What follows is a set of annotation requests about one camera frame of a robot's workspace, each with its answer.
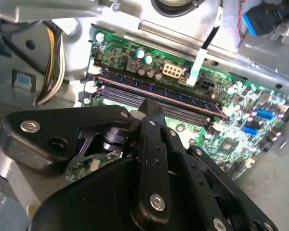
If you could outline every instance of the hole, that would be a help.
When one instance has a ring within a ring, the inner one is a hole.
[[[257,231],[263,231],[262,226],[259,224],[258,221],[253,220],[252,223],[254,224],[254,226],[256,227]]]
[[[198,179],[198,183],[202,186],[203,185],[203,181],[201,179]]]
[[[30,39],[26,41],[26,46],[27,46],[27,48],[29,50],[34,50],[35,49],[35,43],[34,43],[34,41],[32,41]]]
[[[276,85],[275,85],[275,88],[276,88],[276,89],[281,89],[282,87],[283,87],[283,85],[281,85],[281,84],[276,84]]]
[[[223,214],[223,217],[226,220],[229,219],[230,213],[229,213],[226,202],[220,196],[214,196],[214,199],[216,200],[218,207],[220,208],[220,210]]]
[[[155,159],[155,160],[154,160],[154,164],[155,164],[156,166],[159,166],[159,165],[160,165],[160,161],[157,160],[157,159]]]
[[[68,143],[62,138],[54,137],[48,141],[48,146],[55,152],[64,152],[67,150]]]
[[[218,65],[219,65],[220,63],[213,60],[213,61],[211,61],[210,64],[211,64],[212,66],[218,67]]]

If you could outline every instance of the capacitor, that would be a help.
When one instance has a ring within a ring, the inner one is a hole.
[[[146,71],[146,76],[148,76],[149,78],[152,78],[155,74],[155,71],[153,70],[153,68],[148,68]]]
[[[145,51],[142,48],[136,50],[135,55],[138,59],[142,59],[145,56]]]
[[[235,88],[232,86],[227,86],[225,88],[225,91],[227,92],[228,95],[233,95],[236,92]]]
[[[281,132],[280,132],[280,130],[279,130],[277,127],[273,127],[273,128],[271,129],[271,133],[272,133],[274,136],[276,136],[276,137],[281,136]]]
[[[280,98],[279,97],[273,98],[273,103],[274,104],[279,104],[280,103]]]
[[[248,113],[248,111],[245,110],[245,109],[242,110],[242,115],[243,115],[244,118],[250,117],[250,113]]]
[[[272,141],[272,142],[277,141],[277,137],[276,137],[275,135],[273,135],[272,133],[270,133],[270,134],[268,135],[268,138],[269,138],[269,140]]]
[[[163,75],[162,75],[162,73],[160,71],[156,71],[154,77],[157,80],[161,80],[163,78]]]
[[[207,140],[210,140],[213,137],[213,135],[211,133],[206,132],[206,134],[204,134],[204,138]]]
[[[239,111],[241,109],[241,105],[240,104],[235,104],[234,105],[234,110],[235,111]]]
[[[252,108],[247,109],[247,112],[250,114],[251,117],[255,117],[257,115],[257,112],[254,111],[254,109]]]
[[[102,32],[98,32],[96,35],[95,35],[95,40],[97,42],[103,42],[104,41],[104,34]]]
[[[236,82],[236,88],[241,89],[243,87],[243,83],[241,81]]]
[[[286,100],[285,100],[285,99],[280,99],[280,101],[279,101],[279,104],[278,104],[278,105],[281,105],[281,106],[283,106],[283,105],[285,105],[285,103],[286,103]]]
[[[138,74],[139,74],[140,76],[144,76],[144,75],[145,75],[145,72],[146,72],[145,66],[143,66],[143,65],[142,65],[142,66],[139,66],[137,72],[138,72]]]
[[[150,54],[146,54],[146,55],[144,56],[144,62],[145,62],[146,64],[151,64],[151,63],[153,62],[152,56],[151,56]]]
[[[214,100],[216,98],[216,94],[213,91],[208,92],[208,96],[210,99]]]

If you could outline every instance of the chip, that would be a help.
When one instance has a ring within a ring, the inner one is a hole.
[[[239,120],[236,122],[236,127],[240,128],[240,127],[242,127],[242,125],[243,125],[242,121]]]
[[[262,102],[268,102],[270,99],[271,95],[268,92],[262,92],[262,94],[259,96],[259,100],[261,100]]]
[[[221,153],[232,153],[236,149],[238,144],[238,141],[227,138],[223,140],[223,142],[218,148],[218,151]]]
[[[247,95],[247,90],[243,91],[241,95],[246,96]]]
[[[128,58],[126,55],[123,55],[123,56],[122,56],[122,60],[123,60],[123,61],[128,61],[128,59],[129,59],[129,58]]]
[[[232,101],[236,102],[238,100],[239,100],[239,96],[238,95],[233,95]]]

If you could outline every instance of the white connector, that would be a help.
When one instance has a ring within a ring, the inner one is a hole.
[[[180,78],[183,69],[180,66],[165,62],[163,74],[172,78]]]

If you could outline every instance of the screw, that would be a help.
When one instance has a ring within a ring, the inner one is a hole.
[[[121,112],[121,116],[123,116],[125,118],[129,117],[125,112]]]
[[[20,128],[25,132],[37,133],[40,130],[40,125],[36,121],[26,120],[20,124]]]
[[[90,103],[90,99],[84,98],[84,99],[83,99],[83,103],[84,103],[84,104],[89,104],[89,103]]]
[[[200,149],[196,149],[196,153],[197,153],[198,155],[202,155],[202,151],[201,151]]]
[[[165,202],[163,198],[161,198],[161,196],[158,194],[152,194],[150,196],[150,204],[158,212],[162,212],[165,210]]]
[[[120,3],[113,3],[110,8],[112,9],[112,12],[118,13],[120,11]]]
[[[272,226],[268,222],[264,222],[264,225],[269,231],[274,231],[274,229],[272,228]]]
[[[175,131],[173,131],[173,130],[170,130],[170,134],[171,134],[172,136],[176,136],[176,135],[177,135],[177,133],[175,133]]]
[[[153,126],[156,125],[156,123],[153,120],[149,120],[150,124],[152,124]]]
[[[217,231],[226,231],[225,225],[218,218],[213,219],[213,224]]]

